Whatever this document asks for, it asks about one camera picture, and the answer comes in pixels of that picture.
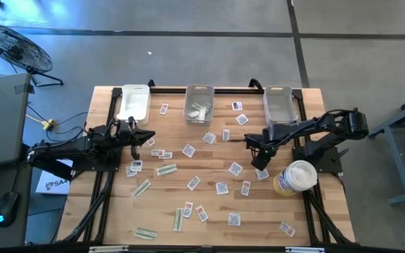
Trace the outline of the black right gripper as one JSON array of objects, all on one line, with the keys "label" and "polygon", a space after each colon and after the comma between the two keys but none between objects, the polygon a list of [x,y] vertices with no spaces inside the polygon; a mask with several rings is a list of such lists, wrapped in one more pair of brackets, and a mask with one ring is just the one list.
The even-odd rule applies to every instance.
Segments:
[{"label": "black right gripper", "polygon": [[246,148],[256,153],[265,153],[269,151],[269,146],[263,142],[261,134],[246,134],[245,138],[228,140],[229,143],[246,142]]}]

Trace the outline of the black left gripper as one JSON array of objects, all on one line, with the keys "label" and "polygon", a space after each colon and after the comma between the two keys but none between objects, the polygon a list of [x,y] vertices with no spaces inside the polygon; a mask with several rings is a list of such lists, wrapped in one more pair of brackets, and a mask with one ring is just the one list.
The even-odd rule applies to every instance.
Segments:
[{"label": "black left gripper", "polygon": [[155,131],[138,129],[133,117],[128,120],[120,120],[117,123],[117,139],[122,147],[130,146],[131,156],[134,160],[139,160],[138,147],[147,143],[154,137]]}]

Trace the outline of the white plastic bin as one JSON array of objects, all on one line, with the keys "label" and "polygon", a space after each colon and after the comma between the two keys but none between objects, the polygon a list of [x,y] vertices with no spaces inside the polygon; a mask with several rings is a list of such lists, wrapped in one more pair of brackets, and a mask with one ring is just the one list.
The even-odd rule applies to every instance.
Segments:
[{"label": "white plastic bin", "polygon": [[[205,121],[199,121],[198,117],[190,118],[188,113],[196,111],[191,106],[197,103],[204,105],[210,103],[212,108],[207,111],[205,115]],[[184,112],[183,116],[187,124],[196,126],[209,126],[213,119],[214,109],[214,87],[203,85],[190,85],[186,88],[186,94],[184,99]]]},{"label": "white plastic bin", "polygon": [[264,88],[263,104],[266,123],[292,124],[297,121],[294,111],[293,89],[290,86],[267,86]]},{"label": "white plastic bin", "polygon": [[150,114],[150,87],[142,84],[126,84],[122,87],[122,100],[117,119],[133,117],[139,126],[147,125]]}]

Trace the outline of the yellow wipes canister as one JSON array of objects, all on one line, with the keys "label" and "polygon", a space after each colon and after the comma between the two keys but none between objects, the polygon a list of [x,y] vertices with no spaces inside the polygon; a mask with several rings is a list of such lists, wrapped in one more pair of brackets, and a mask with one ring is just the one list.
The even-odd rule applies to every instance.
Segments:
[{"label": "yellow wipes canister", "polygon": [[318,182],[315,167],[304,160],[288,165],[273,179],[274,190],[283,197],[289,197],[310,190]]}]

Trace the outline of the white paper sheet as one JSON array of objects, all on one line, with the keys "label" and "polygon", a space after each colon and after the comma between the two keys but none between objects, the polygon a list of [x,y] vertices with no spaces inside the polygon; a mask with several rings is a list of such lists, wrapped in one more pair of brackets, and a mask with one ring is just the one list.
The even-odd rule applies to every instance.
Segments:
[{"label": "white paper sheet", "polygon": [[58,176],[43,171],[39,178],[35,193],[47,195],[67,195],[70,189],[70,182]]}]

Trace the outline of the white label strip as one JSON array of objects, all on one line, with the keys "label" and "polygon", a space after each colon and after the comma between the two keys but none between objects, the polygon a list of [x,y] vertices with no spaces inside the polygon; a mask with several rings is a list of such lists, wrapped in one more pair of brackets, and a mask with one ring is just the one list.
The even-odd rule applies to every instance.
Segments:
[{"label": "white label strip", "polygon": [[285,253],[326,253],[326,251],[319,247],[285,247]]},{"label": "white label strip", "polygon": [[128,251],[128,245],[102,245],[90,247],[88,253],[123,253]]}]

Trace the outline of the black floor fan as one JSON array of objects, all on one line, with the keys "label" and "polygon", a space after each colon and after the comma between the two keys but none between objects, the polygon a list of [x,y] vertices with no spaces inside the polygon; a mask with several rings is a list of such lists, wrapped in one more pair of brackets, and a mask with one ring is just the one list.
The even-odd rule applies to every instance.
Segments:
[{"label": "black floor fan", "polygon": [[[63,86],[63,80],[52,77],[47,72],[53,68],[50,55],[32,40],[8,27],[0,25],[0,58],[17,66],[31,75],[31,80],[36,87]],[[34,75],[41,75],[55,80],[55,83],[38,84]]]}]

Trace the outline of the black computer mouse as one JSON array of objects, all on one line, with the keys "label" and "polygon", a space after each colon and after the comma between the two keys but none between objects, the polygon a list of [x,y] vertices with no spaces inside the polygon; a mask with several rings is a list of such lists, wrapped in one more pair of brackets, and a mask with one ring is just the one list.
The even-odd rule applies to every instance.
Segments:
[{"label": "black computer mouse", "polygon": [[0,228],[9,227],[15,221],[20,194],[9,192],[0,199]]}]

